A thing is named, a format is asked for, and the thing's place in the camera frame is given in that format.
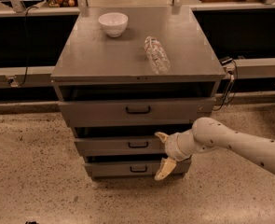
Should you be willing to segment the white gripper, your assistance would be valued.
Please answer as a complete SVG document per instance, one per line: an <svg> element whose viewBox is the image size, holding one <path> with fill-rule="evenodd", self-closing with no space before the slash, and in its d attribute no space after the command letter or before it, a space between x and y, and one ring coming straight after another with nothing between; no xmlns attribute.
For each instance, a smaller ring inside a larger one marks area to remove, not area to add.
<svg viewBox="0 0 275 224"><path fill-rule="evenodd" d="M155 174L155 180L165 179L176 167L177 161L189 159L192 154L193 135L190 131L167 135L163 132L155 132L155 136L165 143L165 152L169 158L161 160L159 169Z"/></svg>

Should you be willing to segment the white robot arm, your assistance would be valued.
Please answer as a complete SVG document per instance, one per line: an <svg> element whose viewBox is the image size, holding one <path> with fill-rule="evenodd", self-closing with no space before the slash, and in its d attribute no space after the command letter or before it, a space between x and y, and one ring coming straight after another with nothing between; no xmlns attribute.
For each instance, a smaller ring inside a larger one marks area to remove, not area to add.
<svg viewBox="0 0 275 224"><path fill-rule="evenodd" d="M212 118L199 118L190 130L155 136L165 145L167 158L163 158L155 179L163 180L172 173L179 162L193 154L204 153L218 147L226 148L244 159L275 175L275 140L231 130Z"/></svg>

